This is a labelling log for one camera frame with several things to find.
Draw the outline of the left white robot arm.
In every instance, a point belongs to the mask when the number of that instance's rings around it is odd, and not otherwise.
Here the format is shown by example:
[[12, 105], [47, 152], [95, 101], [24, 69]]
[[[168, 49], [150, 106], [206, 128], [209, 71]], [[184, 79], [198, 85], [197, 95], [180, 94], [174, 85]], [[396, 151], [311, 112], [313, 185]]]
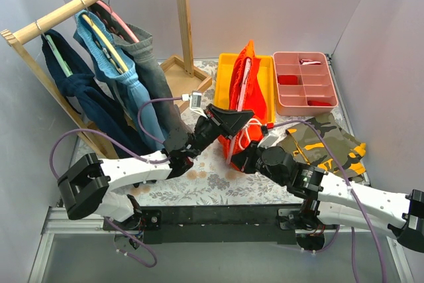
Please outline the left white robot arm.
[[209, 104], [192, 133], [172, 131], [162, 150], [124, 159], [100, 159], [94, 153], [86, 154], [57, 178], [68, 219], [97, 214], [118, 221], [125, 229], [136, 229], [141, 221], [136, 201], [116, 193], [116, 189], [185, 174], [210, 144], [219, 137], [235, 137], [253, 117], [251, 110], [225, 110]]

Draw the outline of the orange red shorts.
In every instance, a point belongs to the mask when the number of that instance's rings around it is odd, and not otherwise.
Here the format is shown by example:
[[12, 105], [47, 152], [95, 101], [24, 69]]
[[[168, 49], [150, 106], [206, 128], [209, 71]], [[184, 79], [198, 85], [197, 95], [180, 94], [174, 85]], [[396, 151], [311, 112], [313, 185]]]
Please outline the orange red shorts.
[[[241, 50], [233, 66], [229, 89], [229, 108], [228, 110], [236, 110], [237, 99], [240, 93], [240, 86], [244, 72], [244, 64], [247, 58], [251, 59], [251, 68], [246, 83], [246, 93], [244, 96], [244, 104], [242, 110], [254, 111], [254, 116], [249, 122], [236, 134], [236, 142], [233, 155], [238, 154], [248, 147], [252, 141], [260, 142], [262, 139], [261, 126], [268, 123], [267, 106], [262, 95], [257, 75], [260, 67], [260, 59], [257, 57], [254, 49], [254, 41], [249, 40], [248, 44]], [[223, 147], [223, 156], [225, 160], [228, 157], [231, 138], [226, 139], [219, 137], [219, 142]]]

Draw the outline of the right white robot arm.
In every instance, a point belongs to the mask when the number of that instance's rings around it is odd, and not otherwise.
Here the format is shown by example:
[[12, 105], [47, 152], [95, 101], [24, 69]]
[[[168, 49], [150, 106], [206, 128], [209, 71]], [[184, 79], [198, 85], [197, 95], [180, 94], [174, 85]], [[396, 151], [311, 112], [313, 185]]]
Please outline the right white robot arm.
[[345, 181], [321, 168], [295, 161], [279, 146], [252, 142], [231, 163], [245, 174], [260, 173], [311, 205], [299, 214], [307, 228], [345, 225], [375, 229], [403, 247], [423, 252], [423, 192], [394, 193]]

